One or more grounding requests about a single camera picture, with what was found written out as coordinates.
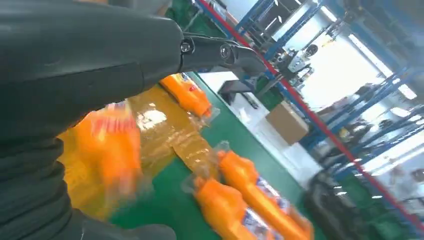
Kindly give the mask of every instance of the cardboard box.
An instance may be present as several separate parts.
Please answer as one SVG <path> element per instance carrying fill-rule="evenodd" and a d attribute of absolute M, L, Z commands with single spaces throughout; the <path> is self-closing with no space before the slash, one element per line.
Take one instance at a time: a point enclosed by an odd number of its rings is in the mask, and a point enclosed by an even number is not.
<path fill-rule="evenodd" d="M 266 120 L 289 145 L 299 142 L 309 130 L 308 124 L 285 101 L 278 104 Z"/>

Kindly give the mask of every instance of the plastic wrap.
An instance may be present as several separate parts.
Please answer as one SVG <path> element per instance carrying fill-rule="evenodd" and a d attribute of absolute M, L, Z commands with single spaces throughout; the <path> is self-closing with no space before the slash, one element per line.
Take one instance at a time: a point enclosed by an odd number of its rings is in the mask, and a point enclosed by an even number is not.
<path fill-rule="evenodd" d="M 259 175 L 252 161 L 234 153 L 228 142 L 220 143 L 214 151 L 225 182 L 240 191 L 247 204 L 284 239 L 313 239 L 309 221 Z"/>
<path fill-rule="evenodd" d="M 142 189 L 146 178 L 140 130 L 126 101 L 90 112 L 59 137 L 65 146 L 59 160 L 66 166 L 74 206 L 104 218 L 119 201 L 132 199 Z"/>
<path fill-rule="evenodd" d="M 189 176 L 182 190 L 193 194 L 205 221 L 225 240 L 283 239 L 246 204 L 239 191 L 208 176 L 205 169 Z"/>
<path fill-rule="evenodd" d="M 209 162 L 212 148 L 199 134 L 207 122 L 182 109 L 162 87 L 154 86 L 127 102 L 140 134 L 142 178 L 137 182 L 136 197 L 149 194 L 151 180 L 175 159 L 174 150 L 193 171 L 199 163 Z M 89 144 L 78 140 L 81 138 L 75 129 L 68 130 L 60 138 L 65 143 L 60 160 L 66 167 L 65 181 L 73 206 L 90 216 L 104 219 L 119 204 L 120 199 L 114 196 L 119 196 L 120 192 L 109 191 L 108 183 L 102 179 L 99 156 L 93 155 L 89 149 L 81 151 L 79 146 Z"/>

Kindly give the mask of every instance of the product label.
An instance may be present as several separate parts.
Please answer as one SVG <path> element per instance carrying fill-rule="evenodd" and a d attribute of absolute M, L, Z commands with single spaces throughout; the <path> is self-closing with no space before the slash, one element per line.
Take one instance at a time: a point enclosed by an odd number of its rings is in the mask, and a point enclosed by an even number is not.
<path fill-rule="evenodd" d="M 251 232 L 257 240 L 267 240 L 271 229 L 252 209 L 246 209 L 242 224 Z"/>
<path fill-rule="evenodd" d="M 188 91 L 193 92 L 198 89 L 198 86 L 195 84 L 195 82 L 193 82 L 193 80 L 184 72 L 181 73 L 181 78 L 184 82 L 191 84 L 191 86 L 188 88 Z"/>
<path fill-rule="evenodd" d="M 256 181 L 256 186 L 262 190 L 269 198 L 274 199 L 277 202 L 277 205 L 283 212 L 289 214 L 290 202 L 282 198 L 278 191 L 276 191 L 268 182 L 262 177 L 258 177 Z"/>
<path fill-rule="evenodd" d="M 91 121 L 91 134 L 98 135 L 101 131 L 106 133 L 123 133 L 137 127 L 136 121 L 131 115 L 130 111 L 127 110 L 127 104 L 125 101 L 118 103 L 111 103 L 104 109 L 94 114 L 101 115 L 100 117 Z M 122 111 L 119 115 L 102 115 L 101 111 Z"/>

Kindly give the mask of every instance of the ceiling light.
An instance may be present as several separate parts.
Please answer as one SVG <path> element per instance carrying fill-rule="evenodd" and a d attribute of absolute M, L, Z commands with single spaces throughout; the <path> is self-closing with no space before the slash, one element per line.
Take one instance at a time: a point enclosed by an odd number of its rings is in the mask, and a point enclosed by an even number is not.
<path fill-rule="evenodd" d="M 415 116 L 411 117 L 409 120 L 410 120 L 411 122 L 415 122 L 415 121 L 418 121 L 418 120 L 420 120 L 420 119 L 421 119 L 421 116 L 420 116 L 420 115 L 415 115 Z"/>
<path fill-rule="evenodd" d="M 337 21 L 337 17 L 326 6 L 322 6 L 321 10 L 331 21 Z"/>
<path fill-rule="evenodd" d="M 277 21 L 277 18 L 274 18 L 274 20 L 272 20 L 269 24 L 268 24 L 268 26 L 266 26 L 265 27 L 265 30 L 263 30 L 264 32 L 266 32 L 270 27 L 271 27 L 271 25 L 273 24 L 273 23 L 275 23 Z"/>
<path fill-rule="evenodd" d="M 394 107 L 392 109 L 390 109 L 390 112 L 392 112 L 393 114 L 398 115 L 401 118 L 405 118 L 407 117 L 410 113 L 410 111 L 402 109 L 400 107 Z"/>
<path fill-rule="evenodd" d="M 399 91 L 409 100 L 417 97 L 414 91 L 412 91 L 407 85 L 403 84 L 399 87 Z"/>

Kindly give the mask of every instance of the orange packaging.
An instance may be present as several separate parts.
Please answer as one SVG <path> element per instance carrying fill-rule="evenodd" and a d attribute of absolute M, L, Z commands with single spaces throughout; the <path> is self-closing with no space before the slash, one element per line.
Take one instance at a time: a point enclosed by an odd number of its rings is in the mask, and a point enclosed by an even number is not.
<path fill-rule="evenodd" d="M 236 189 L 214 178 L 194 180 L 197 199 L 206 222 L 224 240 L 282 240 L 243 201 Z"/>
<path fill-rule="evenodd" d="M 77 151 L 98 166 L 107 189 L 119 195 L 136 191 L 142 175 L 140 130 L 125 101 L 90 112 L 74 132 Z"/>
<path fill-rule="evenodd" d="M 211 116 L 212 104 L 206 94 L 185 73 L 169 75 L 160 84 L 176 98 L 183 109 L 200 118 Z"/>
<path fill-rule="evenodd" d="M 219 170 L 226 183 L 241 192 L 243 199 L 285 240 L 313 239 L 312 225 L 290 206 L 255 169 L 249 159 L 233 151 L 218 151 Z"/>

